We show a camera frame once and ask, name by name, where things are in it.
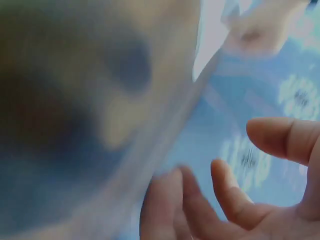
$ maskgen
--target floral pattern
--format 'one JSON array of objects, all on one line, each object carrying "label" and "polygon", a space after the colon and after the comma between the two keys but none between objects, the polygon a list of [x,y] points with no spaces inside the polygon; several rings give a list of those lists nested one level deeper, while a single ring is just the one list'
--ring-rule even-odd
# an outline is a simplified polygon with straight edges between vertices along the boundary
[{"label": "floral pattern", "polygon": [[291,75],[279,87],[278,103],[283,113],[296,119],[315,121],[319,115],[320,97],[315,84]]},{"label": "floral pattern", "polygon": [[222,159],[226,160],[240,187],[248,192],[260,188],[272,165],[271,156],[257,149],[247,137],[240,135],[222,144]]}]

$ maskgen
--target finger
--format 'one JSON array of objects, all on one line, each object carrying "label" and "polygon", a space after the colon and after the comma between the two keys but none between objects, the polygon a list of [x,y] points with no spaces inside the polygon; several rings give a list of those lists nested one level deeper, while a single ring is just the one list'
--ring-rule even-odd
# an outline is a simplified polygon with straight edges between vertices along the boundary
[{"label": "finger", "polygon": [[256,118],[248,122],[247,133],[262,151],[308,166],[307,186],[298,213],[308,220],[320,220],[320,123]]},{"label": "finger", "polygon": [[177,234],[179,237],[190,236],[188,224],[182,216],[182,181],[182,173],[178,169],[152,180],[140,215],[141,240],[179,240]]},{"label": "finger", "polygon": [[320,136],[320,124],[287,117],[261,117],[249,120],[246,132],[262,151],[307,166]]},{"label": "finger", "polygon": [[278,207],[254,204],[239,188],[228,164],[217,159],[211,163],[214,194],[227,219],[246,230],[255,228],[267,215]]},{"label": "finger", "polygon": [[233,240],[245,230],[231,222],[223,222],[202,195],[192,172],[180,168],[183,176],[183,211],[192,234],[201,240]]}]

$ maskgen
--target person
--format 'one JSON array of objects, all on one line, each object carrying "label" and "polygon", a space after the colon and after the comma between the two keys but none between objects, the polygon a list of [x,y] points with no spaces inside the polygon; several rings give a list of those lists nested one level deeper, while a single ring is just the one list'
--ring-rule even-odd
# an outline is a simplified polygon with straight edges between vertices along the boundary
[{"label": "person", "polygon": [[222,46],[231,55],[266,58],[276,55],[312,0],[263,0],[240,16],[224,20],[229,34]]},{"label": "person", "polygon": [[222,221],[185,166],[156,177],[140,216],[141,240],[320,239],[320,122],[286,117],[255,118],[247,135],[262,151],[308,166],[301,202],[289,207],[254,203],[223,160],[211,164]]}]

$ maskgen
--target hand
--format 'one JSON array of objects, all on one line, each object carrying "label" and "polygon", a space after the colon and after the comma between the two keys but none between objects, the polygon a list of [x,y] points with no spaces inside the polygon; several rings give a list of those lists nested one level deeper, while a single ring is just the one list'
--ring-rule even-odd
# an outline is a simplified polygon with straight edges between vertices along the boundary
[{"label": "hand", "polygon": [[226,22],[230,33],[223,49],[250,57],[277,54],[307,5],[306,0],[264,0],[250,14]]},{"label": "hand", "polygon": [[257,118],[248,122],[247,134],[262,151],[308,166],[301,202],[290,207],[253,203],[228,165],[214,160],[213,189],[228,219],[224,222],[192,172],[181,167],[151,183],[141,214],[141,240],[191,240],[191,235],[197,240],[320,239],[320,123]]}]

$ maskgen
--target skin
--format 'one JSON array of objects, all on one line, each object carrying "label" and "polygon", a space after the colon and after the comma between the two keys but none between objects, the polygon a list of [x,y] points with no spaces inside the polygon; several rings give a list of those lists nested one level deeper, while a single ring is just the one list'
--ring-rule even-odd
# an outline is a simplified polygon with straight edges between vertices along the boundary
[{"label": "skin", "polygon": [[228,19],[230,33],[223,45],[231,55],[270,57],[287,41],[292,26],[304,14],[309,0],[264,0],[250,12]]},{"label": "skin", "polygon": [[229,166],[216,159],[213,190],[228,219],[221,221],[192,171],[182,166],[151,182],[141,211],[141,240],[320,239],[320,122],[255,118],[246,131],[262,151],[308,166],[301,202],[290,207],[252,202]]}]

